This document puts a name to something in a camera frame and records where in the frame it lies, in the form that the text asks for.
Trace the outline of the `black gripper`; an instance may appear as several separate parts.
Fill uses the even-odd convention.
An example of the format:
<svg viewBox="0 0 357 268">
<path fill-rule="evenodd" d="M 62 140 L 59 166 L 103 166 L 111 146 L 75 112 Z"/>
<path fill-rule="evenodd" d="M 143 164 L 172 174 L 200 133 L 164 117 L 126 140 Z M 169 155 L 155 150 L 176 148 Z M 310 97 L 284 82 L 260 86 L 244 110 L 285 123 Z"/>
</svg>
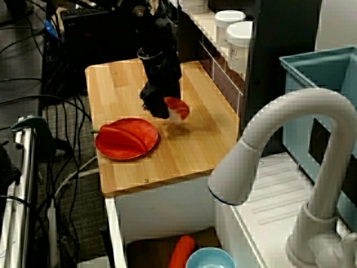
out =
<svg viewBox="0 0 357 268">
<path fill-rule="evenodd" d="M 181 68 L 174 49 L 148 54 L 140 48 L 137 52 L 142 61 L 147 83 L 139 94 L 143 109 L 154 117 L 169 117 L 164 97 L 180 98 Z"/>
</svg>

